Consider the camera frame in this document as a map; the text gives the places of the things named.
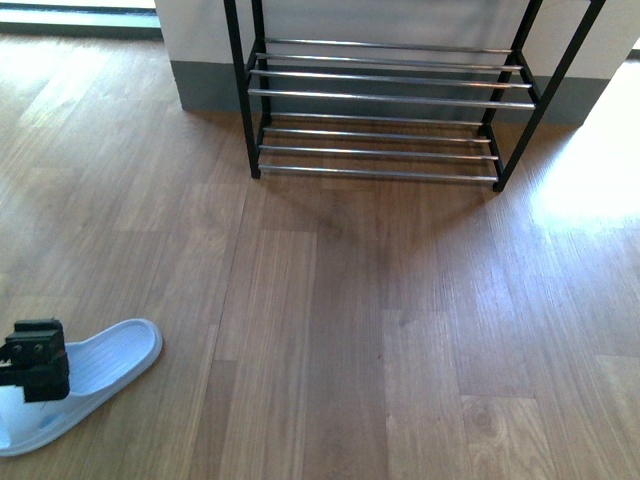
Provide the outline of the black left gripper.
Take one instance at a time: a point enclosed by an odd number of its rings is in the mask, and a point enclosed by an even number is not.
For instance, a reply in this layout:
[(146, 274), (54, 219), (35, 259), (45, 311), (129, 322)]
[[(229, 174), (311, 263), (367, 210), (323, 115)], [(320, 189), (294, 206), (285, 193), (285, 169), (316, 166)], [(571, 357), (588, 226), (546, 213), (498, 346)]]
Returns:
[(21, 388), (26, 403), (58, 401), (69, 395), (69, 359), (59, 320), (14, 324), (1, 346), (1, 386)]

